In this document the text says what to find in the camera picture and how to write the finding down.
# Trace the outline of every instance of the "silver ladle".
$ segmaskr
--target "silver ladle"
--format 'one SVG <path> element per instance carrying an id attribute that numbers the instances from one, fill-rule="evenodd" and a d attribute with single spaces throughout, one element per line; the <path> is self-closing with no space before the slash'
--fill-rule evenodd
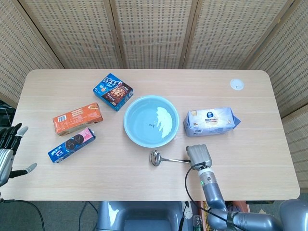
<path id="1" fill-rule="evenodd" d="M 190 160 L 177 160 L 177 159 L 165 159 L 162 158 L 160 153 L 157 150 L 151 151 L 150 154 L 150 162 L 154 166 L 159 166 L 162 161 L 172 161 L 172 162 L 180 162 L 180 163 L 190 163 Z"/>

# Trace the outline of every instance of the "orange box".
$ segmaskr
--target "orange box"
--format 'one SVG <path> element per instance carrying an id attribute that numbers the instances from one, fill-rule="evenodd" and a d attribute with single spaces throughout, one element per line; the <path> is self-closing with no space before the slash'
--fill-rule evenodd
<path id="1" fill-rule="evenodd" d="M 67 112 L 52 119 L 56 133 L 60 136 L 85 128 L 90 124 L 103 121 L 97 103 L 91 103 L 74 111 Z"/>

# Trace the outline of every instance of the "wooden table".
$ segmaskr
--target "wooden table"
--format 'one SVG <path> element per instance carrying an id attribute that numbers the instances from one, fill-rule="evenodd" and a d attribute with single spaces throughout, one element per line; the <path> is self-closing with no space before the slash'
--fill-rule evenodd
<path id="1" fill-rule="evenodd" d="M 92 89 L 113 73 L 134 88 L 133 97 L 113 111 Z M 233 90 L 230 81 L 245 86 Z M 206 144 L 225 200 L 286 200 L 299 196 L 299 186 L 269 76 L 258 70 L 35 70 L 28 74 L 14 124 L 29 126 L 13 169 L 36 162 L 30 174 L 0 188 L 5 199 L 183 201 L 189 165 L 149 162 L 152 149 L 133 143 L 123 128 L 127 107 L 155 94 L 178 109 L 180 129 L 173 141 L 158 148 L 163 157 L 185 159 L 186 146 Z M 104 121 L 91 125 L 97 138 L 72 156 L 53 164 L 47 154 L 78 131 L 60 137 L 52 118 L 98 102 Z M 188 110 L 230 106 L 242 121 L 226 134 L 185 135 Z M 195 200 L 204 200 L 199 178 L 188 180 Z"/>

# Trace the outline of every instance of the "woven panel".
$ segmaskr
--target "woven panel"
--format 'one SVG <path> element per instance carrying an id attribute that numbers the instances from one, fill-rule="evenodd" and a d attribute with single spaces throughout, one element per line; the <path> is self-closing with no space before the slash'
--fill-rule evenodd
<path id="1" fill-rule="evenodd" d="M 102 0 L 23 0 L 66 68 L 120 68 Z"/>
<path id="2" fill-rule="evenodd" d="M 177 69 L 192 0 L 116 0 L 128 68 Z"/>
<path id="3" fill-rule="evenodd" d="M 238 69 L 287 0 L 204 0 L 184 68 Z"/>
<path id="4" fill-rule="evenodd" d="M 0 92 L 16 106 L 34 69 L 60 69 L 11 1 L 0 0 Z"/>
<path id="5" fill-rule="evenodd" d="M 308 103 L 308 0 L 299 4 L 251 69 L 269 74 L 281 116 Z"/>
<path id="6" fill-rule="evenodd" d="M 282 120 L 301 189 L 308 189 L 308 106 Z"/>

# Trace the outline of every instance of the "cookie box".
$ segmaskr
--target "cookie box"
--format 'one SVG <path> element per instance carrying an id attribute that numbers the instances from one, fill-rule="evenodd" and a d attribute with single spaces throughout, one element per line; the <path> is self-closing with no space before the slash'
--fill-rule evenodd
<path id="1" fill-rule="evenodd" d="M 230 107 L 189 111 L 184 120 L 187 136 L 207 136 L 225 133 L 234 129 L 241 121 Z"/>
<path id="2" fill-rule="evenodd" d="M 93 131 L 86 128 L 69 140 L 52 149 L 48 152 L 48 155 L 51 161 L 54 163 L 59 163 L 93 140 L 95 140 Z"/>
<path id="3" fill-rule="evenodd" d="M 103 120 L 97 103 L 91 103 L 52 119 L 54 129 L 60 136 L 85 128 Z"/>
<path id="4" fill-rule="evenodd" d="M 113 74 L 107 75 L 94 89 L 94 94 L 118 111 L 132 97 L 133 88 Z"/>

